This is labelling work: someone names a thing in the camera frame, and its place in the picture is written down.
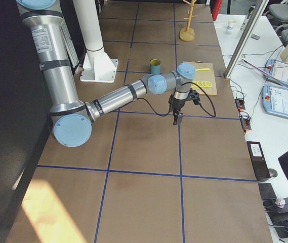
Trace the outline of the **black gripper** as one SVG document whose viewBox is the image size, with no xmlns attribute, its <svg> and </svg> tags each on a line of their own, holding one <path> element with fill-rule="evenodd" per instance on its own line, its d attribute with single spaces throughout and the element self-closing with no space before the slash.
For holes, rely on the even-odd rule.
<svg viewBox="0 0 288 243">
<path fill-rule="evenodd" d="M 173 112 L 173 125 L 180 124 L 183 119 L 183 114 L 181 113 L 181 108 L 185 105 L 186 99 L 177 99 L 173 94 L 169 98 L 169 112 Z"/>
</svg>

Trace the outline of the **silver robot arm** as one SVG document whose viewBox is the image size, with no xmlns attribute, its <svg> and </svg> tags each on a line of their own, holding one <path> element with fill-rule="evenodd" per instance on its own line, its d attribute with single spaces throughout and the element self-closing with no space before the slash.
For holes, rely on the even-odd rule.
<svg viewBox="0 0 288 243">
<path fill-rule="evenodd" d="M 182 120 L 181 108 L 190 99 L 190 85 L 195 67 L 181 63 L 175 71 L 147 74 L 91 102 L 80 101 L 62 33 L 64 21 L 59 1 L 17 1 L 22 22 L 30 28 L 39 68 L 45 77 L 53 105 L 50 117 L 56 140 L 67 147 L 78 147 L 88 141 L 92 123 L 114 110 L 132 103 L 147 93 L 155 95 L 172 91 L 170 110 L 174 122 Z"/>
</svg>

